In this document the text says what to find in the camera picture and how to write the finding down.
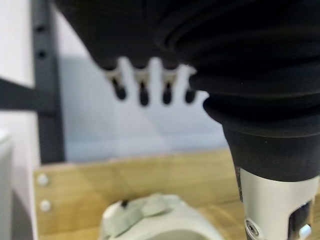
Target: white object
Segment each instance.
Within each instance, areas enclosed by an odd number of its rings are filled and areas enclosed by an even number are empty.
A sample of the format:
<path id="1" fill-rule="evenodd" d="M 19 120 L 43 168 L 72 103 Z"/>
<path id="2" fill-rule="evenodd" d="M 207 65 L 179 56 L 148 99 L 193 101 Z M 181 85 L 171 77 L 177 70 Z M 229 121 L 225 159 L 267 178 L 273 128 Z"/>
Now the white object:
<path id="1" fill-rule="evenodd" d="M 40 202 L 40 209 L 42 212 L 44 213 L 50 212 L 51 208 L 52 208 L 52 204 L 49 200 L 42 200 Z"/>
<path id="2" fill-rule="evenodd" d="M 161 194 L 108 207 L 102 216 L 98 240 L 106 239 L 223 240 L 208 220 L 178 196 Z"/>
<path id="3" fill-rule="evenodd" d="M 0 129 L 0 238 L 11 240 L 12 219 L 12 140 Z"/>
<path id="4" fill-rule="evenodd" d="M 37 183 L 42 186 L 42 187 L 45 187 L 49 184 L 49 178 L 46 174 L 44 173 L 41 173 L 37 179 L 36 179 Z"/>

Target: wooden shelf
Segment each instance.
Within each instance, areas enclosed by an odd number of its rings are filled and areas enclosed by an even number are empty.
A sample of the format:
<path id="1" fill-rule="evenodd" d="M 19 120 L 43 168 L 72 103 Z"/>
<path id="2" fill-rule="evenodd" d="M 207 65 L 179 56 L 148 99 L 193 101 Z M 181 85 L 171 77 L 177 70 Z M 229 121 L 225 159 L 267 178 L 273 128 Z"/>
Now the wooden shelf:
<path id="1" fill-rule="evenodd" d="M 48 186 L 37 184 L 43 173 Z M 34 172 L 34 182 L 39 240 L 96 240 L 108 205 L 152 193 L 177 194 L 225 240 L 245 239 L 243 206 L 228 150 L 43 166 Z M 52 203 L 50 212 L 41 212 L 42 200 Z M 320 204 L 314 221 L 310 240 L 320 236 Z"/>

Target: white plastic part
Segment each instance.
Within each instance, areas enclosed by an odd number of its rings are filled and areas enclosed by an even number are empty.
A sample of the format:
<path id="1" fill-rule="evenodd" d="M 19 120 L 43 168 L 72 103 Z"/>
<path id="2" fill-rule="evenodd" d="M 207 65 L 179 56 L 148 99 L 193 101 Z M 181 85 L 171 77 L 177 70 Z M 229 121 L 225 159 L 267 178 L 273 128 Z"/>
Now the white plastic part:
<path id="1" fill-rule="evenodd" d="M 49 200 L 42 200 L 40 202 L 40 209 L 42 212 L 47 213 L 50 212 L 52 208 L 52 204 Z"/>
<path id="2" fill-rule="evenodd" d="M 0 239 L 11 240 L 12 140 L 0 129 Z"/>
<path id="3" fill-rule="evenodd" d="M 115 79 L 119 86 L 124 85 L 121 69 L 118 66 L 114 70 L 103 70 L 103 73 L 111 83 L 113 83 Z"/>
<path id="4" fill-rule="evenodd" d="M 49 184 L 49 177 L 44 174 L 44 173 L 41 173 L 37 178 L 36 178 L 36 181 L 37 183 L 42 186 L 42 187 L 45 187 Z"/>
<path id="5" fill-rule="evenodd" d="M 166 200 L 160 194 L 154 194 L 148 197 L 144 206 L 141 208 L 144 217 L 152 217 L 170 210 Z"/>
<path id="6" fill-rule="evenodd" d="M 142 210 L 144 206 L 152 203 L 158 205 L 159 202 L 162 201 L 164 201 L 165 204 L 162 205 L 161 203 L 161 205 L 167 206 L 167 210 L 170 211 L 162 211 L 157 215 L 141 218 L 141 215 L 138 213 L 139 210 Z M 122 208 L 123 212 L 117 211 L 117 208 Z M 106 239 L 223 240 L 222 236 L 208 220 L 198 211 L 180 200 L 178 196 L 159 194 L 136 199 L 129 202 L 126 207 L 122 207 L 120 202 L 108 207 L 103 214 L 98 240 Z"/>
<path id="7" fill-rule="evenodd" d="M 299 230 L 299 240 L 305 240 L 307 237 L 310 236 L 312 230 L 311 227 L 306 224 Z"/>
<path id="8" fill-rule="evenodd" d="M 178 77 L 178 69 L 173 69 L 173 70 L 169 70 L 169 69 L 163 69 L 163 84 L 171 84 L 171 86 L 173 86 L 176 81 L 177 81 L 177 77 Z"/>
<path id="9" fill-rule="evenodd" d="M 149 73 L 149 66 L 144 69 L 134 69 L 134 78 L 138 84 L 144 83 L 148 84 L 150 81 L 150 73 Z"/>

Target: robotic hand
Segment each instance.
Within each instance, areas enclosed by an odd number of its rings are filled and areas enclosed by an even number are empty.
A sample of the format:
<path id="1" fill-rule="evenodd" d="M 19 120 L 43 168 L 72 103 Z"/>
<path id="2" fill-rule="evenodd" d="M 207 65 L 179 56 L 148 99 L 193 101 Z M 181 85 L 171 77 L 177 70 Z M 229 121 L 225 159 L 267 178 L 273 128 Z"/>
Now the robotic hand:
<path id="1" fill-rule="evenodd" d="M 222 124 L 248 240 L 305 239 L 320 173 L 319 0 L 55 0 L 93 59 L 194 66 Z"/>

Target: white bolt head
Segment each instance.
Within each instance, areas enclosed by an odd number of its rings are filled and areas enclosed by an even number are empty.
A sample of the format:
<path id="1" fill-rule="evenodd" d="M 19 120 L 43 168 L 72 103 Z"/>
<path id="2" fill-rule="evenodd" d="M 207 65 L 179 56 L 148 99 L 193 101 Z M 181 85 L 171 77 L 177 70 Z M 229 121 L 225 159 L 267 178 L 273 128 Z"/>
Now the white bolt head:
<path id="1" fill-rule="evenodd" d="M 47 213 L 51 210 L 52 204 L 49 200 L 42 200 L 40 202 L 40 209 L 42 212 Z"/>
<path id="2" fill-rule="evenodd" d="M 49 178 L 44 173 L 40 174 L 36 180 L 40 186 L 47 186 L 49 184 Z"/>

